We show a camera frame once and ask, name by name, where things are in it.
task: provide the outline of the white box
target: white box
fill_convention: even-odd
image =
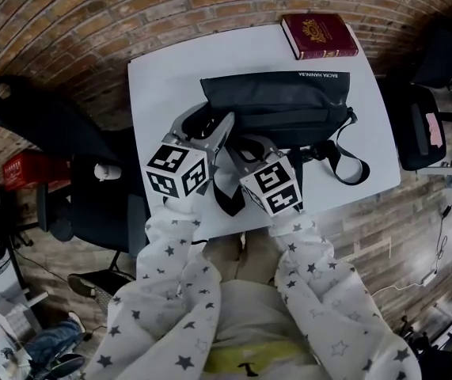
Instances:
[[[203,150],[162,143],[150,161],[141,168],[152,192],[183,199],[210,178],[207,153]]]
[[[271,217],[302,202],[298,182],[287,156],[240,179],[243,189]]]

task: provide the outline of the pink sticky note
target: pink sticky note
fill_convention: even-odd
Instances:
[[[429,112],[426,115],[426,120],[428,121],[428,126],[430,128],[430,144],[440,148],[443,145],[442,133],[440,132],[439,122],[437,121],[435,114]]]

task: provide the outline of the red box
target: red box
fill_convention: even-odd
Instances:
[[[24,150],[12,157],[2,167],[6,191],[31,188],[38,183],[68,181],[70,162],[50,158],[43,152]]]

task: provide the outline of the dark red book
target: dark red book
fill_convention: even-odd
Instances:
[[[282,28],[297,60],[358,55],[358,46],[338,14],[287,14]]]

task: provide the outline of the white table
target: white table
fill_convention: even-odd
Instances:
[[[367,181],[358,186],[341,184],[332,175],[328,161],[304,165],[303,201],[311,214],[328,210],[382,192],[400,183],[397,152],[380,91],[363,50],[352,58],[297,61],[279,25],[265,25],[203,36],[141,56],[131,61],[129,87],[132,119],[139,161],[146,164],[155,153],[174,119],[194,105],[206,102],[199,80],[232,74],[279,70],[322,70],[350,72],[347,103],[359,122],[344,130],[340,144],[370,165]],[[237,174],[225,150],[218,155],[216,175],[223,188],[237,185]],[[358,172],[356,163],[340,162],[342,177]],[[147,193],[150,209],[162,198]],[[198,207],[203,221],[196,239],[252,230],[271,225],[271,219],[245,197],[247,206],[235,217],[215,202],[210,187]]]

